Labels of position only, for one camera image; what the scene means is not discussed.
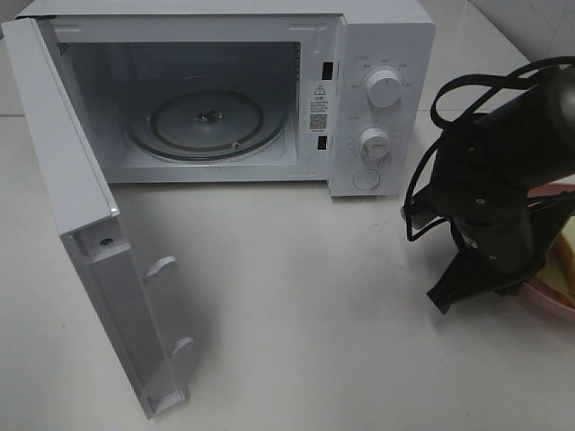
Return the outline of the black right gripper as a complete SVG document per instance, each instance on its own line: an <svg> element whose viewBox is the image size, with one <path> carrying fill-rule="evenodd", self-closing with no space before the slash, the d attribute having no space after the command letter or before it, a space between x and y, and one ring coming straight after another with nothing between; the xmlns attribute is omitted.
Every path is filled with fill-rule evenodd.
<svg viewBox="0 0 575 431"><path fill-rule="evenodd" d="M452 305L498 292L515 290L544 265L551 246L553 202L531 199L531 189L552 182L533 170L523 175L493 170L436 170L429 200L439 218L421 230L449 223L457 254L439 281L427 292L442 314Z"/></svg>

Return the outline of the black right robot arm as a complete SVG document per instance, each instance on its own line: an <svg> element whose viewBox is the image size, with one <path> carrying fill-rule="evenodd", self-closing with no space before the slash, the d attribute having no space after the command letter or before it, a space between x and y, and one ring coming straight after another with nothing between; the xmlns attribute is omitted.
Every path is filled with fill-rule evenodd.
<svg viewBox="0 0 575 431"><path fill-rule="evenodd" d="M441 312L478 295L518 290L545 264L574 213L574 195L534 189L574 172L574 59L538 60L507 75L463 75L485 93L459 117L430 113L439 138L421 157L402 207L416 241L448 224L457 253L429 290Z"/></svg>

